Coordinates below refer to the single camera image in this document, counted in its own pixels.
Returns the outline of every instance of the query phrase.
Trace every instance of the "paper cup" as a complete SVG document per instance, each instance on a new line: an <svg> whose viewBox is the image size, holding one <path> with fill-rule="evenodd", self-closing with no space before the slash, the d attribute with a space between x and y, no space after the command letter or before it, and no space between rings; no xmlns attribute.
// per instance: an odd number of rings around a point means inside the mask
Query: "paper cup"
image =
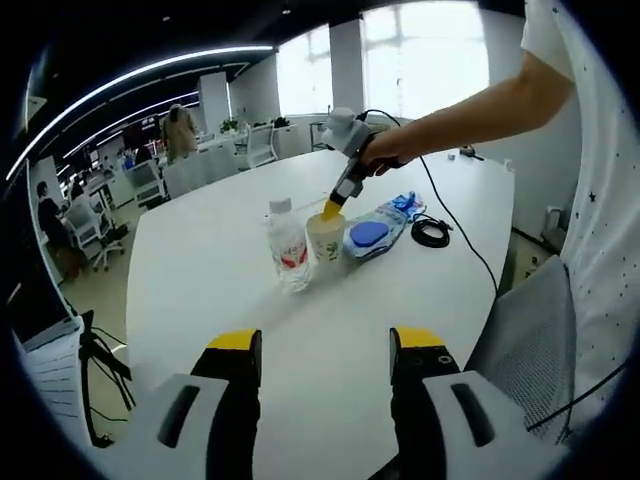
<svg viewBox="0 0 640 480"><path fill-rule="evenodd" d="M340 258L346 224L342 215L324 221L322 214L318 214L307 220L307 233L318 263L334 263Z"/></svg>

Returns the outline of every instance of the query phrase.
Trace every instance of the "plastic water bottle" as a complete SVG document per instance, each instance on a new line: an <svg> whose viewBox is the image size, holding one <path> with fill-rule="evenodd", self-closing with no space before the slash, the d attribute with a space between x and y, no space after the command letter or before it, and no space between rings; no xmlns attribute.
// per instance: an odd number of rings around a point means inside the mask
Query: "plastic water bottle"
<svg viewBox="0 0 640 480"><path fill-rule="evenodd" d="M269 246L280 281L288 291L309 283L309 250L304 228L291 211L291 199L270 201L267 220Z"/></svg>

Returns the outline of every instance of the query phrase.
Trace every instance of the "bottle label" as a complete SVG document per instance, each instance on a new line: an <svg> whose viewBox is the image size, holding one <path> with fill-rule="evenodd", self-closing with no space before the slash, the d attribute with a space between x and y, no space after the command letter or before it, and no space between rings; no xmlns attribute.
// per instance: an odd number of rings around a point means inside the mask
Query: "bottle label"
<svg viewBox="0 0 640 480"><path fill-rule="evenodd" d="M291 270L307 262L307 243L302 241L293 246L286 247L280 251L279 258L274 258L283 270Z"/></svg>

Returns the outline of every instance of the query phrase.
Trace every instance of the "office desk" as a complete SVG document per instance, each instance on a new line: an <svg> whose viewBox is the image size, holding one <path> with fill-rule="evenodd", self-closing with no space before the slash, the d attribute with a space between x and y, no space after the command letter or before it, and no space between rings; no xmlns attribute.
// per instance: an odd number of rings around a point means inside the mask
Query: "office desk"
<svg viewBox="0 0 640 480"><path fill-rule="evenodd" d="M513 173L447 153L427 157L440 195L499 282ZM422 247L405 231L387 254L339 281L281 293L262 223L268 200L310 205L297 212L304 220L320 211L345 162L326 150L275 162L162 205L138 224L126 319L134 389L141 396L189 372L222 332L262 329L256 479L371 476L397 453L389 327L432 329L464 367L493 302L490 277L455 226L447 248ZM453 224L419 161L368 179L344 214L409 190Z"/></svg>

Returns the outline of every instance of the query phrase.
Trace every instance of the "white t-shirt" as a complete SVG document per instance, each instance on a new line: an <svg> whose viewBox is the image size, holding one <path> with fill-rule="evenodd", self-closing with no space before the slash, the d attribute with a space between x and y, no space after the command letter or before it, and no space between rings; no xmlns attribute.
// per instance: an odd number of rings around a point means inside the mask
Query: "white t-shirt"
<svg viewBox="0 0 640 480"><path fill-rule="evenodd" d="M522 48L575 83L582 164L560 257L576 311L577 397L627 357L640 319L640 136L630 109L579 24L556 0L528 0ZM612 380L572 411L595 417Z"/></svg>

